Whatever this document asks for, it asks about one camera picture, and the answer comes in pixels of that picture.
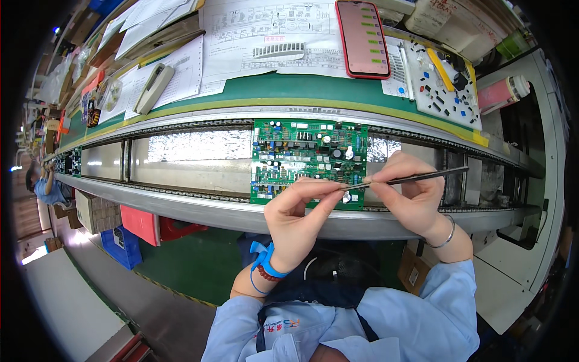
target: black hair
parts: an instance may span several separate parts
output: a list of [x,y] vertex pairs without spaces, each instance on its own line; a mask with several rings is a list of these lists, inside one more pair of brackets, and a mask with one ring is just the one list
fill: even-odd
[[30,165],[28,171],[26,171],[26,189],[30,192],[34,192],[34,185],[32,184],[32,175],[34,174],[34,164]]

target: light blue uniform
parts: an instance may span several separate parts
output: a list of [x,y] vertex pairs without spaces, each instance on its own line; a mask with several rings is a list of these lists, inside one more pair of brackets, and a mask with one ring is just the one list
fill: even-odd
[[203,362],[308,362],[318,344],[340,350],[350,362],[466,361],[478,349],[472,261],[440,263],[420,297],[369,288],[358,305],[378,340],[368,342],[354,309],[286,302],[266,312],[266,350],[256,353],[257,299],[239,296],[217,308]]
[[50,189],[50,193],[47,195],[46,194],[47,184],[48,184],[47,178],[40,178],[36,182],[36,184],[34,184],[34,193],[40,199],[40,201],[48,205],[54,205],[57,202],[66,204],[67,201],[65,197],[68,198],[71,197],[70,186],[53,179],[52,188]]

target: phone screen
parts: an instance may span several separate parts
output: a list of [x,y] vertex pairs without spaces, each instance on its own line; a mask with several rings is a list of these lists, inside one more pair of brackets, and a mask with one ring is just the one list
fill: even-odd
[[380,17],[370,2],[336,1],[347,68],[356,75],[390,76]]

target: green circuit board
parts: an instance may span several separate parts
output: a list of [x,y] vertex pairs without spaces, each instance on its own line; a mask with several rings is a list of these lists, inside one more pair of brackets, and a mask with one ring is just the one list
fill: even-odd
[[[359,123],[259,119],[251,158],[252,204],[266,204],[300,177],[354,185],[366,176],[368,127]],[[312,200],[312,208],[319,200]],[[362,210],[364,190],[352,190],[337,210]]]

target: aluminum foil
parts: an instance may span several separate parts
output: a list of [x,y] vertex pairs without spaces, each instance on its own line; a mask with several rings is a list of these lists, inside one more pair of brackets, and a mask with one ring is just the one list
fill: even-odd
[[386,162],[392,153],[402,149],[402,142],[379,137],[368,137],[368,162]]
[[251,158],[251,131],[203,131],[152,136],[148,162]]

